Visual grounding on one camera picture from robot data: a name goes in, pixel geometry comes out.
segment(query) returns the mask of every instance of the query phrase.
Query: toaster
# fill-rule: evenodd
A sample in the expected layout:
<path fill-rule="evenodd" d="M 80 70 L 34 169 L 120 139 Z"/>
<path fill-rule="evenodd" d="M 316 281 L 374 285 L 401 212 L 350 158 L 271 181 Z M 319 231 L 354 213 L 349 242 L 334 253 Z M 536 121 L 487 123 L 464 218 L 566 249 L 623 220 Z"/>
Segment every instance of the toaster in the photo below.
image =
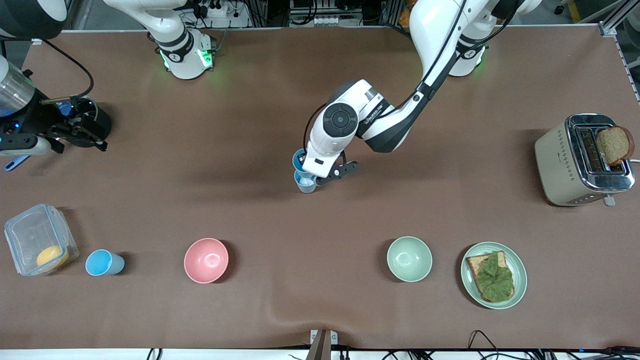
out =
<path fill-rule="evenodd" d="M 558 206 L 581 206 L 613 195 L 636 181 L 628 160 L 610 167 L 598 150 L 598 133 L 615 122 L 602 114 L 576 114 L 536 141 L 536 162 L 545 195 Z"/>

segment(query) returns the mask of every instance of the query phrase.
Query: green led light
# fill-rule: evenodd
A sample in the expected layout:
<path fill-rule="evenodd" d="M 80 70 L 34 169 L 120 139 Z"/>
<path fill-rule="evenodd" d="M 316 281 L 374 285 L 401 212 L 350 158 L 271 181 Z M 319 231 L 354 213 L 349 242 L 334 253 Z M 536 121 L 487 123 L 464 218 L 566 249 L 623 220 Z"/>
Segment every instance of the green led light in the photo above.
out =
<path fill-rule="evenodd" d="M 211 52 L 198 50 L 198 56 L 200 57 L 200 60 L 202 61 L 202 65 L 204 65 L 204 67 L 210 67 L 211 65 L 213 65 L 213 61 L 211 60 Z"/>
<path fill-rule="evenodd" d="M 162 60 L 164 61 L 164 67 L 169 69 L 169 64 L 166 62 L 166 58 L 164 57 L 164 54 L 162 52 L 160 52 L 160 56 L 162 56 Z"/>

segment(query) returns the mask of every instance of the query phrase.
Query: container lid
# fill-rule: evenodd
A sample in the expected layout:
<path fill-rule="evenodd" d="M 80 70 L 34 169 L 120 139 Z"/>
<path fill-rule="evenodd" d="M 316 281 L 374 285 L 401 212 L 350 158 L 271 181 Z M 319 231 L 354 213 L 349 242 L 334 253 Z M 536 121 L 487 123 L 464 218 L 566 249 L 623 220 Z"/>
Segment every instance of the container lid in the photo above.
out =
<path fill-rule="evenodd" d="M 13 217 L 4 225 L 4 235 L 15 268 L 22 275 L 49 271 L 69 257 L 67 223 L 51 205 L 38 204 Z"/>

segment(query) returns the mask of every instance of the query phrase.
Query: plastic cup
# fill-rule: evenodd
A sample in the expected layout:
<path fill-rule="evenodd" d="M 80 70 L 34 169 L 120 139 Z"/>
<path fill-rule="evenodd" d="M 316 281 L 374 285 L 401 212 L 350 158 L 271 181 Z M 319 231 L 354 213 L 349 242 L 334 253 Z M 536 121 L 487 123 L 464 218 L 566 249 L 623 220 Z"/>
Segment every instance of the plastic cup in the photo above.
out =
<path fill-rule="evenodd" d="M 86 258 L 84 268 L 92 276 L 114 275 L 124 268 L 124 259 L 109 250 L 100 249 Z"/>
<path fill-rule="evenodd" d="M 300 150 L 296 151 L 296 153 L 293 154 L 293 159 L 291 161 L 293 162 L 293 167 L 296 169 L 297 172 L 300 173 L 300 177 L 306 177 L 307 179 L 310 179 L 314 175 L 311 174 L 310 172 L 304 171 L 304 169 L 302 169 L 302 163 L 300 162 L 300 160 L 298 160 L 298 156 L 300 156 L 300 155 L 302 155 L 304 153 L 305 153 L 304 149 L 300 149 Z"/>
<path fill-rule="evenodd" d="M 293 173 L 293 179 L 303 193 L 312 193 L 316 189 L 316 177 L 303 177 L 297 170 Z"/>

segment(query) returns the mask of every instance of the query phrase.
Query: plate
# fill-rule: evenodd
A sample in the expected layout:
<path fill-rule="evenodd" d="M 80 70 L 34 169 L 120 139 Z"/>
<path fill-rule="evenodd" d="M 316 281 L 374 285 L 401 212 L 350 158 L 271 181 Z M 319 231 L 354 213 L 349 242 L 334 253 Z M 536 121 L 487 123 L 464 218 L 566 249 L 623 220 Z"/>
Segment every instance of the plate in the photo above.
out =
<path fill-rule="evenodd" d="M 507 261 L 507 267 L 511 270 L 513 274 L 513 287 L 515 292 L 513 296 L 507 300 L 502 302 L 489 302 L 480 296 L 480 291 L 474 282 L 474 276 L 471 272 L 471 268 L 469 268 L 469 264 L 467 263 L 467 258 L 472 256 L 490 254 L 493 251 L 504 251 L 504 257 Z M 492 241 L 486 241 L 483 243 L 477 243 L 472 246 L 464 258 L 462 258 L 462 265 L 460 266 L 460 275 L 462 277 L 462 284 L 464 284 L 465 289 L 478 304 L 488 307 L 490 309 L 509 309 L 515 304 L 519 303 L 524 297 L 524 293 L 527 291 L 527 271 L 524 268 L 524 264 L 518 255 L 508 247 L 504 246 L 500 243 L 494 243 Z"/>

